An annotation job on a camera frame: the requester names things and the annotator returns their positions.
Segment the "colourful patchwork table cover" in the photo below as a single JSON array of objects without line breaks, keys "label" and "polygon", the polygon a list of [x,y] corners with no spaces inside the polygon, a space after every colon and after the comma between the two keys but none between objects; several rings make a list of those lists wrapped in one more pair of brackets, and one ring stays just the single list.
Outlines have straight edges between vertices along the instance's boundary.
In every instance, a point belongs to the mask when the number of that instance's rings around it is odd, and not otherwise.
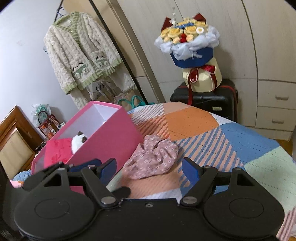
[{"label": "colourful patchwork table cover", "polygon": [[145,179],[131,180],[118,173],[107,186],[110,191],[127,186],[131,198],[180,199],[191,187],[182,172],[184,157],[219,171],[240,167],[281,203],[285,219],[277,236],[290,238],[295,230],[295,161],[277,141],[181,102],[140,106],[129,115],[141,134],[175,142],[178,160],[168,173]]}]

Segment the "pink red towel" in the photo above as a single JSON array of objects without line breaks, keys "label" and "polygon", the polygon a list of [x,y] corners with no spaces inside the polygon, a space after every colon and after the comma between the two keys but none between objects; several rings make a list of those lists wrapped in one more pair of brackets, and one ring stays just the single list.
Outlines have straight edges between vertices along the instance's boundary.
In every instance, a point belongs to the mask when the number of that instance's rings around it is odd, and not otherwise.
[{"label": "pink red towel", "polygon": [[60,161],[66,163],[73,155],[71,142],[71,138],[50,139],[45,146],[44,167],[47,168]]}]

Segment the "flower bouquet blue wrap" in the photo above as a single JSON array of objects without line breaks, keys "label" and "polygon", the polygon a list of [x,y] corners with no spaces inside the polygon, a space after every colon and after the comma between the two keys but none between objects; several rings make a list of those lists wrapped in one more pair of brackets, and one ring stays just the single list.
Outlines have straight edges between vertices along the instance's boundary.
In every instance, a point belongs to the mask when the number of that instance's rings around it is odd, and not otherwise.
[{"label": "flower bouquet blue wrap", "polygon": [[173,62],[182,68],[182,75],[189,90],[187,103],[193,103],[194,93],[212,92],[222,82],[222,74],[214,57],[219,45],[218,30],[207,24],[200,14],[184,18],[165,18],[160,35],[154,45],[162,53],[170,54]]}]

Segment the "white panda plush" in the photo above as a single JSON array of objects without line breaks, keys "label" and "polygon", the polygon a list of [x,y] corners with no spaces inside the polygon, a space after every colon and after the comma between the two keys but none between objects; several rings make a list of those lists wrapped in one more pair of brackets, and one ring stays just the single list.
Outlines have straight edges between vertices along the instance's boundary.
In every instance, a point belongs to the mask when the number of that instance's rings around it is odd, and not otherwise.
[{"label": "white panda plush", "polygon": [[87,141],[86,135],[82,132],[78,132],[78,134],[75,135],[71,141],[72,154],[75,154],[86,141]]}]

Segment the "teal handled bag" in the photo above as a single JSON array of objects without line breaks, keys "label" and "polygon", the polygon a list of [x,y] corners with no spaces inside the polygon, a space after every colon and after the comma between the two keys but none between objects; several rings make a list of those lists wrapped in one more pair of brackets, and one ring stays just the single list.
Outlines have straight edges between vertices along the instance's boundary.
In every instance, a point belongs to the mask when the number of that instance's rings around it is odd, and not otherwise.
[{"label": "teal handled bag", "polygon": [[138,95],[134,95],[131,100],[128,99],[120,99],[117,104],[121,105],[123,102],[126,102],[127,104],[129,104],[132,109],[137,108],[139,106],[145,106],[145,105],[151,105],[151,104],[155,104],[154,102],[149,102],[148,104],[146,104],[144,102],[144,100],[138,96]]}]

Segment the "black suitcase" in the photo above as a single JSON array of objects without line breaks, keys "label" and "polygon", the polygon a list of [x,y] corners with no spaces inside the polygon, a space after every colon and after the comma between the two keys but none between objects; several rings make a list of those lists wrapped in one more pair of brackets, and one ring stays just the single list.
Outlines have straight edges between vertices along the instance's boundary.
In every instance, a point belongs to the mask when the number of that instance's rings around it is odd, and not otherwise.
[{"label": "black suitcase", "polygon": [[223,79],[213,92],[193,92],[192,101],[189,101],[189,90],[183,82],[171,95],[171,102],[178,101],[217,114],[228,120],[237,121],[238,91],[229,79]]}]

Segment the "wooden chair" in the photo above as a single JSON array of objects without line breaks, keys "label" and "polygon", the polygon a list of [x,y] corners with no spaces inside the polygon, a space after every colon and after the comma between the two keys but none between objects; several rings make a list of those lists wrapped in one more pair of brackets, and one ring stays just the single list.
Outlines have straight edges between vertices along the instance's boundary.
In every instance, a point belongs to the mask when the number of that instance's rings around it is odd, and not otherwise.
[{"label": "wooden chair", "polygon": [[31,168],[42,142],[40,134],[15,106],[1,122],[1,164],[10,180]]}]

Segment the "beige wardrobe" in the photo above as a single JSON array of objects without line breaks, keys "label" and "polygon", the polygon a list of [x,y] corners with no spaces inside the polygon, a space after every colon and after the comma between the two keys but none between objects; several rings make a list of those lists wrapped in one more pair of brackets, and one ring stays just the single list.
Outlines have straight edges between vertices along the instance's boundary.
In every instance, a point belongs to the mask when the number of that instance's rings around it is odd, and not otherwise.
[{"label": "beige wardrobe", "polygon": [[238,122],[274,139],[295,134],[295,10],[286,1],[64,1],[105,22],[148,101],[168,102],[182,71],[154,41],[165,18],[200,13],[220,33],[222,77],[234,82]]}]

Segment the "pink floral cloth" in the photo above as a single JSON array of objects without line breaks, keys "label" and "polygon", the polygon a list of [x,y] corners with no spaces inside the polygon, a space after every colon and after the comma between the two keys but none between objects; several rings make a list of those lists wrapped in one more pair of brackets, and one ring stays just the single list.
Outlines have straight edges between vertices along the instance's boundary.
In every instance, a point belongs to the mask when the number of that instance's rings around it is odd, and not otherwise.
[{"label": "pink floral cloth", "polygon": [[168,138],[147,135],[123,166],[123,174],[133,180],[165,174],[177,161],[179,147]]}]

